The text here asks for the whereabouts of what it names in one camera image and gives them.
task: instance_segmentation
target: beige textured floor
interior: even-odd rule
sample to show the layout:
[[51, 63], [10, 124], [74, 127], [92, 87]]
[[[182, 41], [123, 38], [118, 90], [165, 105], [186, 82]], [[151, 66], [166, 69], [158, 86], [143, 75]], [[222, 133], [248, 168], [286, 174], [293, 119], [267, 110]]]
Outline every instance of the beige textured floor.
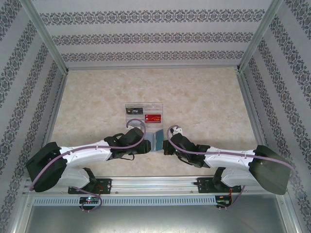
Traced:
[[[125, 133], [125, 103], [164, 103], [164, 127], [182, 127], [195, 144], [246, 150], [256, 141], [233, 68], [70, 71], [52, 141], [59, 146], [97, 142]], [[95, 176], [209, 175], [163, 151], [134, 161], [88, 164]]]

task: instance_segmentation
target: enclosure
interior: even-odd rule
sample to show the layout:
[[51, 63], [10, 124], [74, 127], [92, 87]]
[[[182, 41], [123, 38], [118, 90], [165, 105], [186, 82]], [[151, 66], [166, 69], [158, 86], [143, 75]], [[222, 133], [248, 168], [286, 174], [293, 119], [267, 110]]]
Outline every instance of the enclosure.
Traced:
[[[311, 232], [310, 4], [1, 0], [0, 232]], [[125, 133], [133, 102], [162, 103], [164, 131], [195, 144], [268, 146], [295, 168], [286, 194], [246, 186], [219, 211], [193, 184], [216, 169], [162, 151], [86, 164], [112, 180], [94, 213], [68, 188], [29, 191], [44, 145]]]

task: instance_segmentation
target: patterned wallpaper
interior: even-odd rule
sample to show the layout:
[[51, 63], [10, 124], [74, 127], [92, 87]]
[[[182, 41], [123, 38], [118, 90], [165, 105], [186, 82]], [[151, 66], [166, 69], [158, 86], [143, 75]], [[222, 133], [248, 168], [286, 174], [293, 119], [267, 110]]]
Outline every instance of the patterned wallpaper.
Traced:
[[0, 1], [0, 233], [44, 142], [63, 75], [18, 0]]
[[289, 193], [311, 232], [311, 1], [285, 0], [244, 74], [265, 141], [296, 169]]
[[271, 0], [34, 0], [69, 68], [238, 65]]

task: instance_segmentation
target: red card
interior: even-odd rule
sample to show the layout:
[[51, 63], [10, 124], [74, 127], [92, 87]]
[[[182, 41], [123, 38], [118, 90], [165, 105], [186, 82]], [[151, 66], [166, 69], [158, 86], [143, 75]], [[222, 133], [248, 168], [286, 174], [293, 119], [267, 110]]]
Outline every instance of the red card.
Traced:
[[145, 114], [145, 123], [161, 123], [161, 114]]

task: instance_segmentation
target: wall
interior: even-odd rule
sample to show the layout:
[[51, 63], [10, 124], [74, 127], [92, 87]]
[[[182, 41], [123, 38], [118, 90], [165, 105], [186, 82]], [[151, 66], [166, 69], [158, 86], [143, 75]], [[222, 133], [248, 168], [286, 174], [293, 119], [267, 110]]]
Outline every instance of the wall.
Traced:
[[0, 233], [45, 140], [62, 73], [18, 0], [0, 1]]
[[265, 141], [296, 169], [289, 193], [311, 232], [311, 1], [284, 1], [244, 70]]
[[34, 0], [69, 68], [238, 65], [271, 0]]

